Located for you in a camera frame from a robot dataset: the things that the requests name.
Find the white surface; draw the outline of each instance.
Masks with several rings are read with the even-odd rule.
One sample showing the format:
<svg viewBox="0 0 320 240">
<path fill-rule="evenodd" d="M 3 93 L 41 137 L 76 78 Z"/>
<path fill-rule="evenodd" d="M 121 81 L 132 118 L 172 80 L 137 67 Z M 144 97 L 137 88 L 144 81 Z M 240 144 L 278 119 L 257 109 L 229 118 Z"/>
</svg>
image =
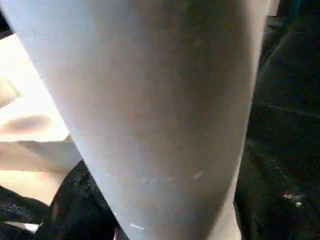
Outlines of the white surface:
<svg viewBox="0 0 320 240">
<path fill-rule="evenodd" d="M 69 131 L 15 34 L 0 40 L 0 78 L 21 95 L 0 108 L 0 142 L 66 139 Z"/>
<path fill-rule="evenodd" d="M 63 172 L 81 159 L 73 142 L 0 142 L 0 170 Z"/>
<path fill-rule="evenodd" d="M 50 205 L 66 175 L 67 172 L 0 170 L 0 185 Z"/>
</svg>

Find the white scuff mark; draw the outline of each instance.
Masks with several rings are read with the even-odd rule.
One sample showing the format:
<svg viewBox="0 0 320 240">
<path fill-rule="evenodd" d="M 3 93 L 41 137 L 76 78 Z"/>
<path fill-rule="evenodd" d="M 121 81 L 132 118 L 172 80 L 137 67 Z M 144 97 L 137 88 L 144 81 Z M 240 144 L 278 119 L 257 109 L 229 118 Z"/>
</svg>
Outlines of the white scuff mark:
<svg viewBox="0 0 320 240">
<path fill-rule="evenodd" d="M 169 182 L 173 182 L 173 181 L 175 181 L 176 180 L 176 178 L 175 177 L 166 177 L 165 179 L 163 179 L 162 181 L 164 182 L 164 183 L 169 183 Z"/>
<path fill-rule="evenodd" d="M 306 195 L 292 195 L 292 194 L 284 194 L 283 197 L 285 199 L 290 199 L 290 200 L 294 200 L 294 201 L 298 201 L 301 198 L 305 198 Z"/>
<path fill-rule="evenodd" d="M 145 230 L 143 227 L 135 225 L 133 223 L 130 223 L 130 227 L 133 227 L 133 228 L 136 228 L 136 229 L 139 229 L 139 230 Z"/>
<path fill-rule="evenodd" d="M 195 180 L 200 179 L 204 176 L 204 174 L 205 173 L 203 171 L 199 171 L 195 175 L 193 175 L 193 179 L 195 179 Z"/>
<path fill-rule="evenodd" d="M 150 184 L 150 185 L 152 185 L 152 184 L 156 184 L 156 183 L 158 182 L 158 179 L 156 179 L 156 178 L 150 178 L 150 179 L 148 179 L 148 178 L 143 177 L 143 178 L 141 179 L 141 182 L 142 182 L 143 184 Z"/>
</svg>

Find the black cloth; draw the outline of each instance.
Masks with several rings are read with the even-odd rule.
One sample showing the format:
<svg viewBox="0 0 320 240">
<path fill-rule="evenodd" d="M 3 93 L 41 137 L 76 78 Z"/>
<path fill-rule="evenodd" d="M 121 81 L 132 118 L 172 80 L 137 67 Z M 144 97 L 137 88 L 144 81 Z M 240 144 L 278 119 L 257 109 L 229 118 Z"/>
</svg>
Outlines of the black cloth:
<svg viewBox="0 0 320 240">
<path fill-rule="evenodd" d="M 41 224 L 49 207 L 0 186 L 0 222 Z"/>
<path fill-rule="evenodd" d="M 235 195 L 246 240 L 320 239 L 319 46 L 304 15 L 258 71 Z"/>
<path fill-rule="evenodd" d="M 112 240 L 117 221 L 85 163 L 81 161 L 58 189 L 50 213 L 33 240 Z"/>
</svg>

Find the gray pole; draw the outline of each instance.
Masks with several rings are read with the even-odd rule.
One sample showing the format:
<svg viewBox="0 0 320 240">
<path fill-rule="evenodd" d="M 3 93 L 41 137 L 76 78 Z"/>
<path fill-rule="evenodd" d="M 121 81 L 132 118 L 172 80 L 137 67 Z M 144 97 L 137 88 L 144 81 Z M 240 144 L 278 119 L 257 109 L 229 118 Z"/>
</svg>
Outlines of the gray pole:
<svg viewBox="0 0 320 240">
<path fill-rule="evenodd" d="M 225 239 L 267 6 L 1 1 L 132 240 Z"/>
</svg>

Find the black mesh fabric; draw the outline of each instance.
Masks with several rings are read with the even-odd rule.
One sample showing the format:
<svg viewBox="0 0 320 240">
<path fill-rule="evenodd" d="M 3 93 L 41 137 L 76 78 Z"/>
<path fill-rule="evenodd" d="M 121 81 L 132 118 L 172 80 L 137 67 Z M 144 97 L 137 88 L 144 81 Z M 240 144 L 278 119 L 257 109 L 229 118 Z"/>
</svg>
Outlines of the black mesh fabric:
<svg viewBox="0 0 320 240">
<path fill-rule="evenodd" d="M 0 222 L 41 224 L 49 207 L 0 186 Z"/>
<path fill-rule="evenodd" d="M 112 240 L 117 221 L 81 161 L 58 189 L 33 240 Z"/>
</svg>

